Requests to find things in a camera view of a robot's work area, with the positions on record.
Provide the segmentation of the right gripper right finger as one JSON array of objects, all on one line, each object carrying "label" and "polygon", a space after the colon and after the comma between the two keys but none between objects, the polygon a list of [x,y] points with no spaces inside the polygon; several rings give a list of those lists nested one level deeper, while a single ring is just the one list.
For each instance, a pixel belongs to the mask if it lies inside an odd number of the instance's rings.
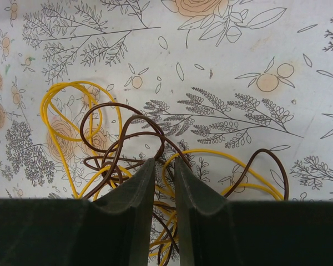
[{"label": "right gripper right finger", "polygon": [[181,265],[333,265],[333,202],[230,201],[175,160]]}]

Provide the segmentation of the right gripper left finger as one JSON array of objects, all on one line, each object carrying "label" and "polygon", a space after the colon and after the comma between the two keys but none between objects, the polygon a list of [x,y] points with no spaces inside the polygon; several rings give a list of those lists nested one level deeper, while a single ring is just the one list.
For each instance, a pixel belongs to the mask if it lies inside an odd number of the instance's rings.
[{"label": "right gripper left finger", "polygon": [[93,202],[0,199],[0,265],[147,265],[154,186],[148,159]]}]

